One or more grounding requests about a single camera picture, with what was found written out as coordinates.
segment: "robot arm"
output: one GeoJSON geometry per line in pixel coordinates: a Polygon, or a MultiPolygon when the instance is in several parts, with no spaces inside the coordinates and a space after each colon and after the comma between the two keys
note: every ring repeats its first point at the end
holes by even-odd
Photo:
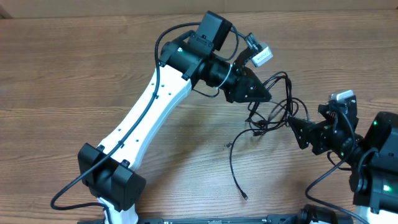
{"type": "Polygon", "coordinates": [[[346,161],[357,215],[369,223],[393,223],[398,219],[398,115],[379,112],[363,138],[354,133],[359,119],[352,90],[331,94],[318,112],[325,118],[320,123],[289,118],[300,148],[311,144],[315,155],[332,150],[346,161]]]}
{"type": "MultiPolygon", "coordinates": [[[[160,56],[160,80],[155,71],[145,92],[116,129],[98,147],[86,143],[80,149],[78,161],[82,174],[111,155],[103,165],[82,178],[91,194],[109,208],[105,213],[106,223],[110,220],[113,224],[137,223],[134,204],[144,190],[146,180],[134,171],[139,168],[149,143],[163,122],[199,80],[222,89],[230,103],[271,99],[254,72],[245,67],[248,60],[255,66],[269,60],[272,54],[268,46],[259,44],[249,34],[245,38],[248,48],[232,65],[213,53],[220,50],[232,27],[226,19],[208,12],[196,32],[188,31],[167,42],[160,56]],[[157,82],[160,87],[155,100],[140,123],[127,135],[152,98],[157,82]]],[[[234,27],[233,30],[238,39],[238,32],[234,27]]]]}

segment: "loose cable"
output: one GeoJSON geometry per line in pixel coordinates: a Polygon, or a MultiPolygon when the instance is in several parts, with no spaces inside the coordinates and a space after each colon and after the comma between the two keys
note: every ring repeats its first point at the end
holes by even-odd
{"type": "Polygon", "coordinates": [[[362,217],[360,217],[359,215],[357,215],[357,214],[355,214],[355,213],[352,213],[351,211],[348,211],[348,210],[346,210],[346,209],[343,209],[343,208],[341,208],[341,207],[339,207],[339,206],[337,206],[337,205],[333,205],[332,203],[324,202],[324,201],[319,200],[319,199],[317,199],[317,198],[314,198],[314,197],[312,197],[312,196],[310,196],[310,195],[308,194],[308,192],[312,189],[312,187],[314,187],[315,185],[317,185],[317,184],[318,184],[319,182],[321,182],[324,178],[326,178],[327,176],[329,176],[333,171],[337,170],[337,168],[339,168],[340,165],[342,165],[343,163],[345,163],[345,162],[347,161],[347,159],[349,158],[349,156],[352,155],[352,152],[353,152],[353,151],[354,151],[354,150],[352,150],[344,159],[342,159],[339,163],[337,163],[337,164],[336,164],[333,168],[331,168],[328,172],[324,173],[324,174],[323,174],[322,176],[320,176],[317,180],[315,180],[314,182],[312,182],[312,183],[307,187],[307,189],[305,189],[305,196],[306,196],[308,199],[310,199],[310,200],[312,200],[312,201],[314,201],[314,202],[316,202],[316,203],[319,203],[319,204],[321,204],[321,205],[324,205],[324,206],[330,207],[330,208],[332,208],[332,209],[335,209],[335,210],[337,210],[337,211],[339,211],[339,212],[343,212],[343,213],[345,213],[345,214],[347,214],[347,215],[350,215],[350,216],[352,216],[353,218],[356,218],[357,220],[363,222],[364,224],[369,224],[365,219],[363,219],[362,217]]]}
{"type": "Polygon", "coordinates": [[[231,73],[231,70],[232,70],[232,64],[229,65],[228,73],[226,74],[226,76],[225,76],[223,82],[222,82],[218,87],[216,87],[216,90],[219,90],[220,87],[223,86],[223,84],[225,83],[225,81],[228,79],[229,74],[231,73]]]}
{"type": "Polygon", "coordinates": [[[276,103],[273,101],[267,102],[267,103],[276,104],[274,106],[274,108],[271,110],[270,114],[268,115],[268,119],[265,119],[265,117],[263,117],[260,113],[257,112],[260,102],[250,102],[248,104],[248,110],[250,111],[250,114],[249,114],[249,117],[246,119],[246,122],[249,123],[250,128],[240,132],[235,137],[235,139],[231,145],[231,149],[229,152],[229,166],[231,168],[231,174],[234,179],[236,187],[238,188],[242,197],[245,200],[248,199],[248,196],[242,190],[240,185],[238,184],[238,181],[236,180],[236,177],[234,174],[233,165],[232,165],[232,152],[233,152],[235,143],[238,140],[238,138],[242,134],[249,132],[249,131],[252,131],[253,136],[262,136],[262,135],[265,135],[266,133],[268,133],[269,131],[274,131],[283,126],[287,126],[287,118],[289,116],[295,116],[298,113],[299,104],[301,104],[304,107],[307,120],[310,120],[310,115],[308,113],[307,107],[305,106],[305,103],[298,98],[292,97],[292,82],[290,81],[288,74],[286,72],[281,71],[281,72],[277,72],[277,73],[273,74],[273,76],[271,76],[268,80],[266,80],[262,85],[267,91],[269,91],[280,80],[285,80],[286,99],[280,101],[279,103],[276,103]],[[280,114],[283,111],[284,111],[284,113],[283,113],[282,117],[280,118],[280,120],[273,121],[278,116],[278,114],[280,114]],[[261,118],[261,120],[253,121],[252,118],[254,115],[258,115],[261,118]]]}
{"type": "Polygon", "coordinates": [[[357,171],[358,171],[358,173],[361,173],[361,169],[362,169],[362,163],[363,163],[363,161],[365,160],[365,158],[367,158],[368,157],[368,155],[370,155],[370,153],[377,153],[377,152],[379,152],[379,150],[378,149],[376,149],[376,148],[371,148],[371,149],[369,149],[368,151],[366,151],[362,156],[361,156],[361,158],[360,158],[360,160],[359,160],[359,162],[358,162],[358,166],[357,166],[357,171]]]}
{"type": "Polygon", "coordinates": [[[216,98],[218,95],[219,95],[219,93],[220,93],[220,90],[217,90],[217,93],[216,94],[214,94],[214,95],[207,95],[206,93],[202,93],[202,92],[200,92],[200,91],[198,91],[198,90],[196,90],[196,89],[192,89],[193,91],[195,91],[195,92],[197,92],[197,93],[199,93],[199,94],[201,94],[202,96],[205,96],[205,97],[208,97],[208,98],[216,98]]]}
{"type": "MultiPolygon", "coordinates": [[[[335,164],[335,162],[333,162],[333,160],[331,159],[331,157],[330,157],[330,154],[332,153],[332,151],[329,151],[328,152],[328,154],[327,154],[327,158],[328,158],[328,160],[329,160],[329,162],[333,165],[333,166],[335,166],[336,164],[335,164]]],[[[351,171],[351,168],[349,168],[349,167],[347,167],[347,168],[338,168],[339,170],[342,170],[342,171],[351,171]]]]}

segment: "wood grain surface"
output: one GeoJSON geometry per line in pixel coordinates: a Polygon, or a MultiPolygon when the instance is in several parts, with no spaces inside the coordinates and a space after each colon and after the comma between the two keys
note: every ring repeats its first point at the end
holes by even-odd
{"type": "MultiPolygon", "coordinates": [[[[274,58],[254,71],[261,80],[287,71],[293,96],[307,104],[314,121],[321,120],[317,105],[341,89],[357,94],[359,134],[378,111],[398,113],[398,11],[223,16],[268,43],[274,58]]],[[[95,207],[55,211],[50,199],[80,174],[81,146],[98,144],[140,97],[154,71],[159,34],[201,17],[0,20],[0,223],[76,223],[103,216],[95,207]]],[[[220,55],[229,55],[234,45],[229,35],[220,55]]],[[[202,83],[197,89],[215,91],[202,83]]],[[[283,85],[271,93],[275,101],[283,99],[283,85]]],[[[245,134],[237,142],[235,174],[249,196],[242,199],[226,145],[248,127],[246,106],[193,92],[176,107],[137,171],[147,179],[137,204],[141,217],[254,217],[295,213],[310,202],[305,188],[331,164],[324,154],[299,149],[289,128],[263,137],[245,134]]],[[[260,108],[262,114],[270,110],[260,108]]],[[[348,177],[336,171],[312,194],[354,210],[348,177]]],[[[79,183],[58,204],[94,201],[79,183]]]]}
{"type": "Polygon", "coordinates": [[[5,18],[395,9],[398,0],[0,0],[5,18]]]}

